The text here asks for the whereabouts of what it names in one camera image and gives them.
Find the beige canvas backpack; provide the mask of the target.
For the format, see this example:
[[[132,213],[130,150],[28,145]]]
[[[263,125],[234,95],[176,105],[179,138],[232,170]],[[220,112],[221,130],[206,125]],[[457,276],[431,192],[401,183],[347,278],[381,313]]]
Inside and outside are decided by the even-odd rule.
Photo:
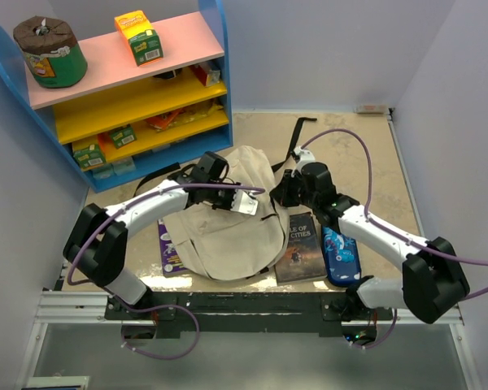
[[[254,214],[191,206],[158,220],[183,267],[210,280],[244,280],[268,270],[283,257],[290,235],[289,211],[270,197],[276,186],[272,165],[261,149],[237,147],[226,156],[229,178],[266,189]]]

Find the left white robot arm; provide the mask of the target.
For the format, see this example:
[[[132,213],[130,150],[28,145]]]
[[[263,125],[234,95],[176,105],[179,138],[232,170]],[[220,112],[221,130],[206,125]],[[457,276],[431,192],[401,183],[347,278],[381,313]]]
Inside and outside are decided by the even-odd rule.
[[[63,256],[70,263],[67,283],[95,284],[124,301],[135,319],[152,309],[150,289],[125,266],[129,239],[148,225],[194,204],[211,202],[229,208],[236,191],[223,179],[229,163],[213,152],[173,172],[157,186],[117,205],[87,205],[79,214]]]

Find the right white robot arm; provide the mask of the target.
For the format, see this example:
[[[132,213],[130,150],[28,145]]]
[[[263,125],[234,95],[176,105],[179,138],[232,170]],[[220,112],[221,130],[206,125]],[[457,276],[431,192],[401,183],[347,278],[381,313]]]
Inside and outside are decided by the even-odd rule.
[[[382,224],[357,200],[336,190],[321,162],[285,171],[271,196],[284,207],[306,206],[322,226],[366,245],[400,271],[397,279],[367,275],[349,286],[335,305],[344,321],[365,319],[374,309],[390,308],[407,309],[431,324],[470,294],[448,240],[428,240]]]

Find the brown green toilet roll pack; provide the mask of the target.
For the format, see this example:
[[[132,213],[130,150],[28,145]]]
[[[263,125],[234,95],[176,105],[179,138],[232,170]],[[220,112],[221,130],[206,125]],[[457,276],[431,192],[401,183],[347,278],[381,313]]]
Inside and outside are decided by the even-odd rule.
[[[69,24],[61,19],[34,16],[13,29],[34,80],[46,89],[62,89],[77,84],[88,63]]]

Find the orange snack packet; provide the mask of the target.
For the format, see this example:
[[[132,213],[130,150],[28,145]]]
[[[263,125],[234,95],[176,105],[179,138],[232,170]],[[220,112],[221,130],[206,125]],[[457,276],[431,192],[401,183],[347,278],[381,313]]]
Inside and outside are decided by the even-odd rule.
[[[182,108],[146,118],[145,122],[157,132],[167,130],[176,118],[183,112]]]

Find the blue pencil case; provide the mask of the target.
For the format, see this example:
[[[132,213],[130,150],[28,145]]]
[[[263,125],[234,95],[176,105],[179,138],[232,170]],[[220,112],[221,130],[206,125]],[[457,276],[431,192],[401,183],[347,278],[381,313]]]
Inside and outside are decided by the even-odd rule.
[[[321,240],[328,281],[341,288],[359,281],[361,265],[356,240],[329,227],[321,228]]]

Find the dark tale of two cities book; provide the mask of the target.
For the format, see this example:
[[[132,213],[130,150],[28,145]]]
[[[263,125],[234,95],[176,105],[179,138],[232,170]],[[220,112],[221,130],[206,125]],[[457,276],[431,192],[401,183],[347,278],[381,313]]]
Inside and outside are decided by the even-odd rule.
[[[288,245],[275,264],[275,276],[278,285],[322,280],[327,276],[316,225],[309,212],[290,216]]]

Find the red white small box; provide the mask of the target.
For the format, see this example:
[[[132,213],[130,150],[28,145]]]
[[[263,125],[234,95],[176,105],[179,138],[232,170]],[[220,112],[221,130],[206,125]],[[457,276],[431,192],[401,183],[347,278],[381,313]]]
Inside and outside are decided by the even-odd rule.
[[[220,82],[220,69],[211,62],[190,65],[190,70],[205,87],[211,87]]]

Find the small white orange label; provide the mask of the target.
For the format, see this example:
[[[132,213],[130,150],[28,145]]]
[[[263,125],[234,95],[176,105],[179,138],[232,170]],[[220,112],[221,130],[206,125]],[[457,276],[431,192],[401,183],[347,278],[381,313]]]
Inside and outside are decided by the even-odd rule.
[[[362,104],[355,106],[354,112],[358,115],[388,115],[390,108],[384,104]]]

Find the green sponge box middle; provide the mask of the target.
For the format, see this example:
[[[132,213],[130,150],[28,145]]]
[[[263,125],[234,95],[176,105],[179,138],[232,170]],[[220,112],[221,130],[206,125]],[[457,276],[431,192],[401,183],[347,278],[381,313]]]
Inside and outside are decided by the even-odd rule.
[[[130,124],[108,131],[107,137],[116,149],[125,147],[137,140],[136,133]]]

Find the purple treehouse paperback book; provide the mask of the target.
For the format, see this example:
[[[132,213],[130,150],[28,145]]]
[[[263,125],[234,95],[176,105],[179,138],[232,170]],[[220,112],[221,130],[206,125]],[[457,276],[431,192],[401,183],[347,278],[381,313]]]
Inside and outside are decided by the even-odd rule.
[[[158,220],[158,232],[163,276],[169,278],[189,273],[180,260],[162,219]]]

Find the black object on shelf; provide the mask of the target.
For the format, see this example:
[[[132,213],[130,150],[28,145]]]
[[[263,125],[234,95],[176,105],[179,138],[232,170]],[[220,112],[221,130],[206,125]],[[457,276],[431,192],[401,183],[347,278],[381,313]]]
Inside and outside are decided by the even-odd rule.
[[[157,80],[174,80],[183,72],[182,68],[178,68],[171,71],[166,71],[160,74],[153,75],[153,78]]]

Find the blue wooden shelf unit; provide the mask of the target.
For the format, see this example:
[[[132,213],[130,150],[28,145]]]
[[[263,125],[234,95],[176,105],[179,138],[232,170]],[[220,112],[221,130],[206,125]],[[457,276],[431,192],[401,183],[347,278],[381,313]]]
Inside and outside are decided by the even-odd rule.
[[[133,171],[95,179],[90,169],[78,174],[95,192],[137,180],[173,163],[185,163],[207,151],[233,144],[229,43],[224,6],[201,1],[198,10],[155,22],[165,55],[138,67],[120,34],[111,32],[80,41],[89,64],[83,79],[66,89],[45,89],[28,71],[19,47],[0,26],[0,77],[11,95],[37,123],[58,151],[72,161],[72,144],[130,124],[137,140],[120,149],[105,148],[110,163],[134,158]],[[220,82],[205,87],[190,65],[211,62]],[[174,80],[153,75],[182,68]],[[145,119],[217,98],[223,106],[213,115],[163,132]]]

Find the green sponge box left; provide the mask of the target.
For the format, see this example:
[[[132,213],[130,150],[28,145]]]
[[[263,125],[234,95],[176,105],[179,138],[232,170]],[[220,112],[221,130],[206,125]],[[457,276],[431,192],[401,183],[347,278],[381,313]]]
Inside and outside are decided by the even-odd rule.
[[[82,170],[100,167],[106,162],[99,143],[73,143],[72,156]]]

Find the orange green sponge box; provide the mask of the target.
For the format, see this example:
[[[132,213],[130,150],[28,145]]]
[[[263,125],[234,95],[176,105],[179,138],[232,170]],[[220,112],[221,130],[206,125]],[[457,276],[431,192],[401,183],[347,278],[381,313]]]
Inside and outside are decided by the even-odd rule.
[[[131,11],[116,16],[114,21],[138,67],[163,58],[159,34],[143,11]]]

